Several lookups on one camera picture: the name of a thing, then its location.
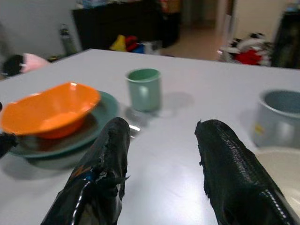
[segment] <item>white bowl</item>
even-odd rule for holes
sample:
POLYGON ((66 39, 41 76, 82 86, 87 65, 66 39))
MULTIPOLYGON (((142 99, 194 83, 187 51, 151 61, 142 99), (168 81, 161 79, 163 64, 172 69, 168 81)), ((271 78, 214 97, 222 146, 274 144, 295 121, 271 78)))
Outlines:
POLYGON ((255 155, 300 217, 300 150, 266 147, 255 155))

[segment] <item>orange bowl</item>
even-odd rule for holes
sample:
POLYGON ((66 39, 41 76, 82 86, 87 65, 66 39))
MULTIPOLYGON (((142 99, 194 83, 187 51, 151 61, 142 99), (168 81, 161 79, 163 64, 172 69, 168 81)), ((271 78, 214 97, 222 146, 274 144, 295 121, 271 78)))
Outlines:
POLYGON ((8 104, 0 124, 6 133, 61 138, 79 129, 100 98, 97 90, 68 82, 8 104))

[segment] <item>black cabinet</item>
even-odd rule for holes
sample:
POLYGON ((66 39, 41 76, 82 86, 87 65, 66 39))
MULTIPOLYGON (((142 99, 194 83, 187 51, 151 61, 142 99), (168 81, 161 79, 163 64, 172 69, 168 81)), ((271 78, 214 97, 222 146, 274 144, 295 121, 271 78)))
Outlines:
POLYGON ((163 15, 153 0, 77 9, 72 13, 83 50, 108 49, 119 34, 135 35, 141 41, 162 40, 163 47, 179 37, 180 14, 163 15))

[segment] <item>red cloth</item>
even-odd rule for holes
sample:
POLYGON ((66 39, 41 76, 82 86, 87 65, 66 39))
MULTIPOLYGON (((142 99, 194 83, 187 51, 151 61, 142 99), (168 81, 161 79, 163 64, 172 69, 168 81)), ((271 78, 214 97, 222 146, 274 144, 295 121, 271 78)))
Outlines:
POLYGON ((258 65, 258 62, 262 60, 262 56, 257 55, 256 53, 256 50, 251 49, 247 52, 238 54, 235 59, 243 64, 258 65))
POLYGON ((137 44, 137 37, 136 36, 127 36, 125 38, 125 45, 126 45, 126 50, 127 52, 131 52, 132 50, 134 50, 138 44, 137 44))

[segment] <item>black furniture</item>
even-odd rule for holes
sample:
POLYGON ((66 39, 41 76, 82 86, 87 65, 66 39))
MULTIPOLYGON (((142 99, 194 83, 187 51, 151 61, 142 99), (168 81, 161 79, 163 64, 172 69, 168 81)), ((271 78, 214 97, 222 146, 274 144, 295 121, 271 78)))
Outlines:
POLYGON ((180 14, 163 15, 154 0, 109 4, 72 10, 82 49, 108 49, 119 34, 140 41, 162 40, 163 47, 179 37, 180 14))
POLYGON ((300 11, 284 13, 274 43, 271 65, 300 68, 300 11))

